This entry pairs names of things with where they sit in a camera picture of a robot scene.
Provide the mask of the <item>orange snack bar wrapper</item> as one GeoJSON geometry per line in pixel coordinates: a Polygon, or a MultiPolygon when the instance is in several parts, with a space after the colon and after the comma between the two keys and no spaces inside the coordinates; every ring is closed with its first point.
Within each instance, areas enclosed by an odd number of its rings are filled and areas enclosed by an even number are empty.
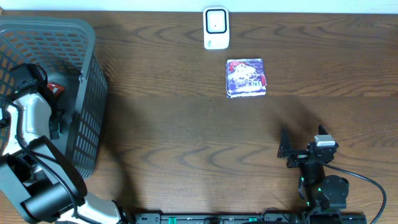
{"type": "Polygon", "coordinates": [[[64,86],[54,82],[47,83],[47,88],[53,93],[56,98],[58,98],[65,91],[64,86]]]}

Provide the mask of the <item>purple snack bag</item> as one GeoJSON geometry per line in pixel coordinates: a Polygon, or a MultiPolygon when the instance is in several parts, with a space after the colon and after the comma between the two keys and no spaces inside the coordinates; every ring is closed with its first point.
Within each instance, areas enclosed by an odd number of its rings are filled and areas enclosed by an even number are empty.
{"type": "Polygon", "coordinates": [[[264,61],[240,58],[226,61],[226,96],[228,98],[263,96],[267,90],[264,61]]]}

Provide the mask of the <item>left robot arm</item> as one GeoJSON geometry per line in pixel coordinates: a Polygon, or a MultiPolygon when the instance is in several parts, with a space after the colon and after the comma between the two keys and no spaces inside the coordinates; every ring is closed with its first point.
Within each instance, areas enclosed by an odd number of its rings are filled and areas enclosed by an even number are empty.
{"type": "Polygon", "coordinates": [[[58,149],[64,110],[40,65],[11,68],[16,89],[1,98],[1,191],[28,223],[134,223],[113,200],[90,193],[58,149]]]}

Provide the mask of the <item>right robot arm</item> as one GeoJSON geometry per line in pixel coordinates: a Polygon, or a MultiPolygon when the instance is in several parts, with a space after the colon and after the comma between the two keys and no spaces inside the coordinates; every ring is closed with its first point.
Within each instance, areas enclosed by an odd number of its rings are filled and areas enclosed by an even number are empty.
{"type": "Polygon", "coordinates": [[[288,168],[300,169],[298,191],[308,206],[308,211],[301,214],[298,222],[343,222],[341,211],[346,208],[349,182],[338,175],[326,175],[324,171],[337,149],[337,142],[323,126],[318,127],[318,134],[306,149],[294,149],[287,130],[281,131],[277,157],[286,158],[288,168]]]}

